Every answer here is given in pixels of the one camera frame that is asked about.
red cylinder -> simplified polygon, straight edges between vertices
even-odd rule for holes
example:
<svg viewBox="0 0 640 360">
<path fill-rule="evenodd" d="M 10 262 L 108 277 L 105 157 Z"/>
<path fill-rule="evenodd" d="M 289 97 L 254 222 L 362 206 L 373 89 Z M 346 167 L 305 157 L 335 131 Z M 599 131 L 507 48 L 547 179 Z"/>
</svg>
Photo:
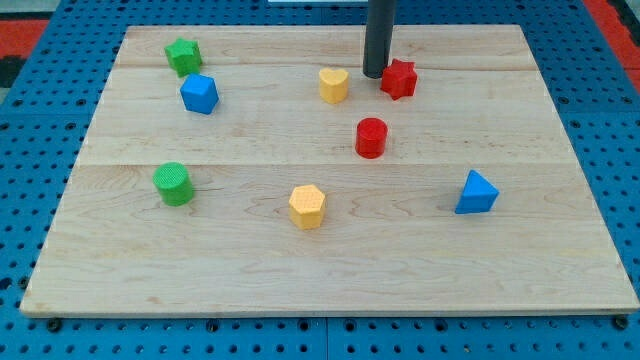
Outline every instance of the red cylinder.
<svg viewBox="0 0 640 360">
<path fill-rule="evenodd" d="M 367 159 L 375 159 L 384 153 L 387 142 L 387 124 L 378 118 L 366 118 L 356 129 L 356 152 Z"/>
</svg>

red surface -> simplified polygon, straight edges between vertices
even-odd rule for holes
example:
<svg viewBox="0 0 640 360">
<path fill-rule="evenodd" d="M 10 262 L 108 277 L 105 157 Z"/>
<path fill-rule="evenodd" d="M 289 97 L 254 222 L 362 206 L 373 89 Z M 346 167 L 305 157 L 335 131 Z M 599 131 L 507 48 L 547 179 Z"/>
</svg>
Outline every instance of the red surface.
<svg viewBox="0 0 640 360">
<path fill-rule="evenodd" d="M 0 58 L 28 58 L 49 20 L 0 20 Z"/>
<path fill-rule="evenodd" d="M 378 118 L 360 121 L 356 130 L 356 152 L 366 159 L 381 156 L 387 142 L 387 131 L 387 124 Z"/>
<path fill-rule="evenodd" d="M 618 12 L 605 0 L 583 0 L 609 46 L 627 71 L 637 91 L 640 91 L 640 48 L 631 40 L 631 33 L 620 22 Z"/>
<path fill-rule="evenodd" d="M 380 90 L 391 95 L 393 100 L 403 96 L 413 96 L 418 74 L 413 70 L 415 63 L 393 59 L 391 66 L 382 71 Z"/>
</svg>

yellow block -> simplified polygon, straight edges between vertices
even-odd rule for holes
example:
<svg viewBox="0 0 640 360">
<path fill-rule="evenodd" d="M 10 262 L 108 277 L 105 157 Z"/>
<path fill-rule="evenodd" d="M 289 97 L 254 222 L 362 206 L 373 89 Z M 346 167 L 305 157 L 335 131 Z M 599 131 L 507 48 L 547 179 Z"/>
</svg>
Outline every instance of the yellow block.
<svg viewBox="0 0 640 360">
<path fill-rule="evenodd" d="M 315 185 L 298 186 L 289 198 L 289 218 L 302 230 L 320 227 L 326 210 L 326 197 Z"/>
<path fill-rule="evenodd" d="M 320 97 L 329 104 L 337 104 L 349 93 L 349 72 L 324 68 L 320 76 Z"/>
</svg>

blue block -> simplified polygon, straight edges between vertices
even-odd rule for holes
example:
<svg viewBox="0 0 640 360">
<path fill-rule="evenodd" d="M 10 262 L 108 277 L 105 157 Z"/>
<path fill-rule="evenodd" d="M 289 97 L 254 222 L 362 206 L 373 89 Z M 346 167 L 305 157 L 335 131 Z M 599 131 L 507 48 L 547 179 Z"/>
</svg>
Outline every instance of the blue block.
<svg viewBox="0 0 640 360">
<path fill-rule="evenodd" d="M 456 214 L 471 214 L 491 210 L 500 191 L 475 170 L 469 171 L 467 182 L 462 189 Z"/>
<path fill-rule="evenodd" d="M 211 114 L 218 103 L 218 89 L 213 78 L 190 74 L 180 87 L 184 106 L 189 111 Z"/>
</svg>

wood plank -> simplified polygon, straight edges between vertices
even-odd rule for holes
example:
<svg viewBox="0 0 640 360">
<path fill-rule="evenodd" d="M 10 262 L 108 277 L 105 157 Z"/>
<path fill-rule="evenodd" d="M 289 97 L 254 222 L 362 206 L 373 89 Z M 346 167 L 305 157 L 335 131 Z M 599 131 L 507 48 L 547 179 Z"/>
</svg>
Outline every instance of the wood plank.
<svg viewBox="0 0 640 360">
<path fill-rule="evenodd" d="M 211 116 L 184 111 L 162 47 L 199 40 Z M 362 27 L 132 27 L 21 309 L 49 317 L 487 316 L 624 313 L 640 305 L 517 26 L 407 26 L 416 96 L 360 73 Z M 317 72 L 343 66 L 329 105 Z M 353 151 L 366 116 L 388 150 Z M 188 165 L 168 208 L 150 181 Z M 453 213 L 470 168 L 501 195 Z M 316 230 L 294 186 L 327 194 Z"/>
</svg>

